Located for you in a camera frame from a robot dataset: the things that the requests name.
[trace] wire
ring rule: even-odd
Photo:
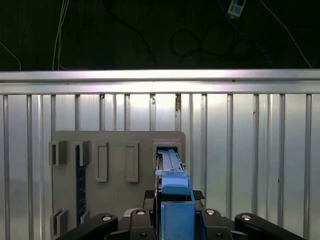
[[[300,47],[297,44],[297,41],[295,40],[295,38],[292,36],[291,32],[288,30],[288,28],[286,27],[286,25],[284,25],[284,23],[267,7],[267,5],[265,5],[265,3],[260,0],[260,3],[265,7],[265,9],[284,27],[284,29],[287,31],[287,33],[289,34],[289,36],[291,37],[291,39],[293,40],[296,48],[299,50],[301,56],[303,57],[305,63],[312,69],[312,65],[308,62],[308,60],[306,59],[304,53],[302,52],[302,50],[300,49]]]
[[[276,8],[276,11],[278,13],[278,16],[279,16],[279,19],[282,21],[282,23],[286,26],[289,26],[289,27],[296,27],[296,28],[306,28],[306,29],[318,29],[320,27],[320,24],[315,24],[315,25],[303,25],[303,24],[296,24],[296,23],[290,23],[290,22],[287,22],[283,17],[282,17],[282,14],[281,14],[281,10],[280,8],[278,7],[278,5],[275,3],[274,0],[269,0],[273,6]]]
[[[129,25],[128,23],[126,23],[125,21],[121,20],[120,18],[118,18],[116,15],[114,15],[111,11],[110,11],[110,8],[113,4],[113,0],[111,0],[108,4],[106,4],[106,0],[102,0],[102,3],[103,3],[103,6],[105,8],[105,10],[108,12],[108,14],[116,21],[118,22],[119,24],[127,27],[128,29],[132,30],[133,32],[135,32],[139,37],[140,39],[142,40],[142,42],[144,43],[145,47],[146,47],[146,50],[148,51],[149,55],[150,55],[150,58],[152,60],[152,62],[157,65],[157,61],[156,59],[154,58],[152,52],[151,52],[151,49],[150,49],[150,46],[149,44],[147,43],[146,39],[144,38],[144,36],[137,30],[135,29],[133,26]]]
[[[55,37],[55,43],[54,43],[54,50],[53,50],[53,59],[52,59],[52,70],[55,70],[55,59],[56,59],[56,51],[57,51],[57,44],[59,42],[58,46],[58,67],[57,69],[60,69],[60,56],[61,56],[61,47],[62,47],[62,41],[61,41],[61,29],[64,24],[66,15],[67,15],[67,10],[69,7],[69,1],[70,0],[62,0],[62,6],[61,6],[61,11],[60,11],[60,18],[59,18],[59,24],[58,24],[58,30],[56,33]]]
[[[221,8],[221,10],[222,10],[222,12],[223,12],[223,15],[224,15],[225,19],[226,19],[227,22],[232,26],[232,28],[233,28],[241,37],[243,37],[244,39],[249,40],[249,41],[252,41],[252,42],[256,45],[256,47],[257,47],[258,49],[260,49],[260,51],[261,51],[262,53],[264,53],[264,57],[265,57],[268,65],[269,65],[269,67],[272,68],[272,66],[273,66],[272,61],[271,61],[269,55],[267,54],[267,52],[262,48],[262,46],[260,46],[257,42],[255,42],[251,37],[245,35],[243,32],[240,31],[240,29],[235,25],[235,23],[230,19],[230,17],[229,17],[228,14],[226,13],[226,11],[225,11],[225,6],[224,6],[222,0],[219,0],[219,5],[220,5],[220,8]]]
[[[70,0],[66,0],[67,2],[64,5],[64,15],[62,18],[60,18],[60,31],[59,31],[59,50],[58,50],[58,70],[60,70],[61,63],[60,63],[60,57],[61,57],[61,48],[62,48],[62,41],[61,41],[61,30],[62,30],[62,26],[65,22],[65,18],[67,15],[67,11],[68,11],[68,7],[69,7],[69,1]]]
[[[18,62],[18,64],[19,64],[19,71],[21,71],[21,62],[20,62],[20,60],[16,57],[16,55],[14,55],[1,41],[0,41],[0,45],[5,49],[5,50],[7,50],[10,54],[11,54],[11,56],[12,57],[14,57],[14,59]]]
[[[178,56],[180,58],[180,61],[182,62],[185,58],[188,58],[188,57],[193,57],[194,54],[196,53],[199,53],[199,56],[198,56],[198,63],[201,61],[201,58],[202,58],[202,54],[207,54],[207,55],[211,55],[211,56],[215,56],[216,59],[221,59],[223,58],[223,54],[220,54],[220,53],[215,53],[215,52],[211,52],[211,51],[208,51],[208,50],[205,50],[204,49],[204,42],[206,40],[206,38],[208,37],[208,34],[209,32],[217,25],[219,24],[226,24],[227,27],[230,27],[230,29],[232,30],[232,39],[233,39],[233,42],[235,41],[235,32],[233,31],[233,29],[231,28],[231,26],[224,20],[221,20],[221,21],[216,21],[214,23],[212,23],[208,29],[204,32],[204,34],[202,35],[201,39],[192,31],[188,30],[188,29],[185,29],[185,28],[182,28],[182,29],[179,29],[177,31],[175,31],[171,37],[170,37],[170,48],[171,48],[171,51],[174,55]],[[175,38],[178,36],[178,35],[182,35],[182,34],[187,34],[190,36],[191,39],[193,39],[195,42],[196,42],[196,47],[193,48],[193,49],[190,49],[190,50],[187,50],[185,52],[178,52],[175,47],[174,47],[174,42],[175,42]]]

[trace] slot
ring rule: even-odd
[[[55,165],[57,162],[57,147],[55,144],[52,145],[52,165]]]

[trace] gray plastic board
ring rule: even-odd
[[[79,213],[82,223],[100,213],[120,219],[127,209],[141,208],[145,191],[155,187],[157,147],[176,147],[185,163],[185,141],[180,131],[55,132],[49,143],[52,238],[76,227]]]

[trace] metal rod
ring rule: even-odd
[[[112,70],[112,71],[23,71],[2,72],[0,83],[92,82],[94,81],[230,81],[230,80],[319,80],[316,69],[263,70]]]

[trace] black cable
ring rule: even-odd
[[[146,39],[144,38],[144,36],[137,30],[135,29],[133,26],[129,25],[128,23],[126,23],[125,21],[119,19],[116,15],[114,15],[112,12],[111,12],[111,8],[114,4],[114,0],[110,0],[107,4],[106,4],[106,1],[107,0],[102,0],[102,3],[103,3],[103,6],[105,8],[105,10],[108,12],[108,14],[116,21],[118,22],[119,24],[127,27],[128,29],[132,30],[133,32],[135,32],[139,37],[140,39],[142,40],[142,42],[144,43],[149,55],[150,55],[150,58],[152,60],[152,62],[157,65],[157,61],[156,59],[154,58],[152,52],[151,52],[151,49],[149,47],[149,44],[147,43]]]
[[[281,45],[281,46],[277,46],[277,47],[275,47],[275,48],[267,51],[267,53],[269,54],[269,53],[273,53],[273,52],[275,52],[275,51],[283,51],[284,49],[290,47],[291,45],[293,45],[293,44],[295,44],[295,43],[297,43],[297,42],[299,42],[299,41],[301,41],[301,40],[303,40],[303,39],[305,39],[305,38],[307,38],[308,36],[310,36],[311,34],[317,32],[317,31],[320,31],[320,28],[316,28],[316,29],[314,29],[314,30],[311,30],[311,31],[307,32],[306,34],[304,34],[304,35],[301,36],[301,37],[297,37],[297,38],[295,39],[295,41],[292,40],[292,41],[290,41],[290,42],[288,42],[288,43],[286,43],[286,44],[283,44],[283,45]],[[260,54],[251,55],[251,56],[248,56],[248,57],[250,57],[250,58],[260,57],[260,56],[263,55],[263,54],[264,54],[264,53],[260,53]]]
[[[224,20],[221,20],[221,21],[216,21],[214,23],[212,23],[208,28],[207,30],[203,33],[201,39],[192,31],[188,30],[188,29],[185,29],[185,28],[182,28],[182,29],[178,29],[177,31],[175,31],[171,37],[170,37],[170,48],[171,48],[171,51],[174,55],[176,55],[177,57],[180,58],[181,61],[184,60],[184,58],[187,58],[187,57],[192,57],[194,54],[199,54],[198,56],[198,59],[197,59],[197,62],[199,63],[201,61],[201,58],[202,58],[202,54],[207,54],[207,55],[211,55],[211,56],[215,56],[217,59],[221,59],[223,58],[224,54],[220,54],[220,53],[216,53],[216,52],[211,52],[211,51],[208,51],[208,50],[205,50],[204,49],[204,42],[208,36],[208,34],[210,33],[210,31],[217,25],[219,24],[226,24],[226,26],[228,26],[230,29],[231,29],[231,32],[232,32],[232,41],[234,42],[235,41],[235,32],[234,30],[232,29],[232,27]],[[191,39],[195,40],[196,42],[196,47],[194,49],[190,49],[186,52],[178,52],[176,49],[175,49],[175,45],[174,45],[174,41],[175,41],[175,38],[180,35],[180,34],[187,34],[191,37]]]
[[[269,0],[272,5],[275,7],[276,11],[277,11],[277,15],[279,17],[279,19],[281,20],[281,22],[286,25],[287,27],[295,27],[295,28],[305,28],[305,29],[318,29],[320,28],[320,24],[315,24],[315,25],[303,25],[303,24],[296,24],[296,23],[290,23],[287,22],[281,13],[280,8],[278,7],[278,5],[276,4],[276,2],[274,0]]]

